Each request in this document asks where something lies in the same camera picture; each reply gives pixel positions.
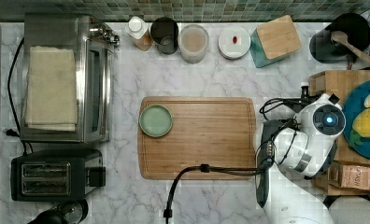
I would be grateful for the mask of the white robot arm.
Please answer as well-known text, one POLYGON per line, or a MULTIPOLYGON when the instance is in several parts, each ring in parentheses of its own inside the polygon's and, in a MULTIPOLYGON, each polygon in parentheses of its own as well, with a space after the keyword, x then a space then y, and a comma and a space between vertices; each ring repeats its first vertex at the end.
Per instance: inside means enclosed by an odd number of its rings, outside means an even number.
POLYGON ((253 145, 258 205, 269 224, 334 224, 326 206, 298 187, 283 173, 291 169, 305 177, 325 172, 336 153, 336 138, 345 130, 346 118, 338 98, 331 94, 304 96, 291 119, 267 120, 259 126, 253 145))

